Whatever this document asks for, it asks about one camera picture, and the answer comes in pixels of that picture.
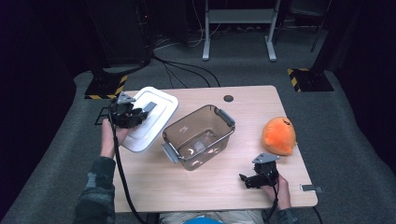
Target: orange plush toy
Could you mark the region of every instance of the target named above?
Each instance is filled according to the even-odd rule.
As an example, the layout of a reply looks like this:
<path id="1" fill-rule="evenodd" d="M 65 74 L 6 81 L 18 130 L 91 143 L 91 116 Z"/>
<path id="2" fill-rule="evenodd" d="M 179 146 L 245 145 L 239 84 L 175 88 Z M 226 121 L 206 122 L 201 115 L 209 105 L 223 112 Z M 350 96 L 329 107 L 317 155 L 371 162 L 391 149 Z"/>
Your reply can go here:
<path id="1" fill-rule="evenodd" d="M 276 155 L 291 155 L 296 145 L 296 133 L 291 121 L 285 117 L 270 119 L 262 130 L 262 144 Z"/>

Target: white plastic lid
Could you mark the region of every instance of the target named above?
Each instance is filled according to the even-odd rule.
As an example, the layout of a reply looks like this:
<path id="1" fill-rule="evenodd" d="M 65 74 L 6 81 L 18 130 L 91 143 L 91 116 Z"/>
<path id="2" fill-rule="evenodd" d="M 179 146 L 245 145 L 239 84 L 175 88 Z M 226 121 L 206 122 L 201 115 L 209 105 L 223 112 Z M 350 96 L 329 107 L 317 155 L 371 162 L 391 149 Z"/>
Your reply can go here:
<path id="1" fill-rule="evenodd" d="M 151 146 L 166 123 L 172 118 L 177 110 L 178 100 L 175 96 L 153 87 L 143 88 L 134 98 L 136 99 L 134 108 L 144 108 L 150 102 L 156 104 L 142 124 L 128 133 L 122 144 L 132 152 L 141 152 Z"/>

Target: small round hole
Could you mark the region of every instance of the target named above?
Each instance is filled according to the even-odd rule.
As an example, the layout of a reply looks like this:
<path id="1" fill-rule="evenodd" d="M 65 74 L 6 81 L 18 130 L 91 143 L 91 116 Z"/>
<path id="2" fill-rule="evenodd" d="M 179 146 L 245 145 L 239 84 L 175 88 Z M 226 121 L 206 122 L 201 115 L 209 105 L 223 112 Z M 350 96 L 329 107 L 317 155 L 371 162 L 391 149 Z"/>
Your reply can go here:
<path id="1" fill-rule="evenodd" d="M 225 95 L 223 99 L 224 99 L 225 102 L 230 103 L 230 102 L 233 101 L 233 96 L 231 96 L 231 95 Z"/>

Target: hazard tape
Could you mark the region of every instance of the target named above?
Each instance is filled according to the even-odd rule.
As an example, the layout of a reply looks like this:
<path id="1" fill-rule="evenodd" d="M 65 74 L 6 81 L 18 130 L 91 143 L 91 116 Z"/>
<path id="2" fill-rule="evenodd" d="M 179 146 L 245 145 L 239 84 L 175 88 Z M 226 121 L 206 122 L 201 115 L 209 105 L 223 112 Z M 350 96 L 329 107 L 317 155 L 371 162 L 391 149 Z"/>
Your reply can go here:
<path id="1" fill-rule="evenodd" d="M 123 87 L 125 86 L 125 82 L 126 79 L 128 77 L 124 76 L 121 80 L 120 80 L 120 85 L 119 87 L 116 89 L 116 91 L 114 92 L 114 94 L 109 94 L 109 95 L 85 95 L 84 99 L 91 99 L 91 100 L 104 100 L 104 99 L 113 99 L 114 97 L 119 96 L 119 94 L 122 92 Z"/>
<path id="2" fill-rule="evenodd" d="M 299 69 L 296 69 L 296 68 L 291 69 L 290 68 L 290 69 L 288 69 L 288 74 L 289 74 L 289 77 L 290 77 L 290 80 L 291 80 L 291 85 L 293 86 L 295 91 L 301 91 L 300 86 L 299 86 L 299 84 L 297 82 L 297 79 L 296 79 L 295 75 L 293 74 L 293 72 L 295 70 L 309 71 L 309 69 L 307 69 L 307 68 L 299 68 Z"/>

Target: black cable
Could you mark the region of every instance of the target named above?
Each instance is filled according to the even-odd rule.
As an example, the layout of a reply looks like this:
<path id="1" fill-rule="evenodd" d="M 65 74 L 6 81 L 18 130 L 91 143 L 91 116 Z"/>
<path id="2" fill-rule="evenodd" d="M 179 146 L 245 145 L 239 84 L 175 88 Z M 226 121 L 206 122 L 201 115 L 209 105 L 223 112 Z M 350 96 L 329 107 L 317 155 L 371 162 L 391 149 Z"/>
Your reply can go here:
<path id="1" fill-rule="evenodd" d="M 216 77 L 213 73 L 211 73 L 210 71 L 208 71 L 207 69 L 204 69 L 203 67 L 196 66 L 196 65 L 192 65 L 192 64 L 187 64 L 187 63 L 170 62 L 170 61 L 166 61 L 166 60 L 160 59 L 160 58 L 158 58 L 158 57 L 155 56 L 155 55 L 152 56 L 152 59 L 155 59 L 155 60 L 157 60 L 157 61 L 160 62 L 160 63 L 166 63 L 166 64 L 171 65 L 171 66 L 174 66 L 174 67 L 176 67 L 176 68 L 178 68 L 178 69 L 181 69 L 181 70 L 184 70 L 184 71 L 193 73 L 193 74 L 195 74 L 195 75 L 201 77 L 201 78 L 206 82 L 207 86 L 210 87 L 209 82 L 208 82 L 207 79 L 204 78 L 202 75 L 200 75 L 200 74 L 198 74 L 198 73 L 196 73 L 196 72 L 194 72 L 194 71 L 191 71 L 191 70 L 189 70 L 189 69 L 186 69 L 186 68 L 177 66 L 176 64 L 184 65 L 184 66 L 189 66 L 189 67 L 194 67 L 194 68 L 198 68 L 198 69 L 202 69 L 202 70 L 206 71 L 208 74 L 210 74 L 210 75 L 216 80 L 216 82 L 218 83 L 218 86 L 220 87 L 219 80 L 217 79 L 217 77 Z"/>
<path id="2" fill-rule="evenodd" d="M 262 172 L 264 175 L 265 175 L 265 177 L 268 179 L 268 182 L 269 182 L 269 184 L 270 184 L 270 186 L 272 186 L 272 188 L 273 188 L 273 190 L 274 190 L 274 194 L 275 194 L 275 198 L 274 198 L 274 201 L 273 201 L 273 205 L 272 205 L 272 207 L 271 207 L 271 210 L 270 210 L 270 213 L 267 215 L 267 217 L 266 217 L 266 219 L 264 220 L 264 223 L 270 223 L 270 218 L 271 218 L 271 216 L 272 216 L 272 214 L 274 213 L 274 211 L 275 211 L 275 209 L 276 209 L 276 207 L 277 207 L 277 201 L 278 201 L 278 198 L 277 198 L 277 194 L 279 193 L 279 184 L 277 185 L 277 190 L 276 190 L 276 188 L 275 188 L 275 183 L 272 181 L 272 179 L 268 176 L 268 174 L 266 174 L 265 172 Z"/>
<path id="3" fill-rule="evenodd" d="M 113 140 L 114 140 L 114 149 L 115 149 L 115 152 L 116 152 L 117 167 L 119 168 L 120 178 L 121 178 L 121 181 L 122 181 L 122 186 L 124 188 L 126 201 L 128 202 L 129 207 L 131 208 L 132 212 L 134 213 L 134 216 L 137 218 L 137 220 L 140 223 L 148 224 L 145 220 L 143 220 L 143 218 L 141 216 L 139 216 L 139 214 L 137 213 L 136 209 L 134 208 L 134 204 L 132 203 L 132 200 L 131 200 L 131 195 L 129 194 L 128 185 L 127 185 L 126 178 L 125 178 L 125 173 L 123 172 L 123 169 L 122 169 L 122 164 L 121 164 L 121 159 L 120 159 L 119 139 L 118 139 L 117 133 L 116 133 L 116 125 L 113 124 L 113 119 L 111 118 L 111 115 L 110 115 L 110 113 L 111 113 L 110 112 L 111 105 L 116 102 L 116 99 L 117 98 L 114 98 L 109 103 L 109 106 L 108 106 L 108 120 L 110 121 L 111 130 L 113 131 Z"/>
<path id="4" fill-rule="evenodd" d="M 176 76 L 176 74 L 175 74 L 174 72 L 172 72 L 172 70 L 170 70 L 170 69 L 166 66 L 166 63 L 163 63 L 163 66 L 166 68 L 166 73 L 167 73 L 168 76 L 169 76 L 169 82 L 170 82 L 170 84 L 171 84 L 171 86 L 172 86 L 173 89 L 174 89 L 175 87 L 174 87 L 173 84 L 172 84 L 172 76 L 175 77 L 175 79 L 177 79 L 177 81 L 180 82 L 181 85 L 183 85 L 185 88 L 188 88 L 188 87 L 186 86 L 186 84 L 184 84 L 184 83 Z"/>
<path id="5" fill-rule="evenodd" d="M 83 5 L 83 7 L 84 7 L 84 9 L 85 9 L 85 12 L 87 13 L 87 15 L 90 16 L 90 19 L 91 19 L 91 22 L 93 23 L 94 29 L 95 29 L 95 31 L 97 32 L 97 34 L 99 35 L 99 38 L 102 40 L 102 43 L 106 44 L 106 46 L 111 50 L 111 52 L 112 52 L 114 55 L 116 55 L 116 56 L 118 57 L 118 54 L 117 54 L 117 53 L 114 51 L 114 49 L 111 48 L 111 46 L 108 44 L 108 41 L 107 41 L 106 38 L 102 35 L 102 32 L 100 32 L 100 31 L 98 30 L 98 28 L 97 28 L 98 25 L 96 24 L 96 21 L 95 21 L 95 19 L 93 18 L 92 10 L 89 8 L 88 4 L 85 3 L 85 2 L 82 2 L 82 5 Z M 80 40 L 80 42 L 82 43 L 82 47 L 85 47 L 85 49 L 86 49 L 86 46 L 84 45 L 83 41 Z M 146 60 L 143 60 L 142 62 L 138 63 L 138 64 L 137 64 L 137 67 L 131 68 L 131 69 L 127 69 L 127 70 L 124 70 L 124 71 L 121 71 L 121 72 L 114 72 L 114 73 L 112 73 L 112 72 L 107 72 L 107 71 L 105 71 L 105 70 L 103 69 L 103 67 L 101 67 L 101 66 L 95 67 L 95 69 L 98 69 L 97 72 L 99 72 L 101 75 L 106 75 L 106 76 L 109 76 L 109 77 L 123 77 L 123 76 L 130 75 L 130 74 L 132 74 L 132 73 L 134 73 L 134 72 L 137 72 L 137 71 L 139 71 L 140 69 L 146 67 L 146 66 L 149 64 L 149 60 L 150 60 L 150 57 L 147 57 Z"/>
<path id="6" fill-rule="evenodd" d="M 312 208 L 314 209 L 315 213 L 317 214 L 320 224 L 323 224 L 323 220 L 321 219 L 320 213 L 318 212 L 317 208 L 315 206 L 313 206 Z"/>

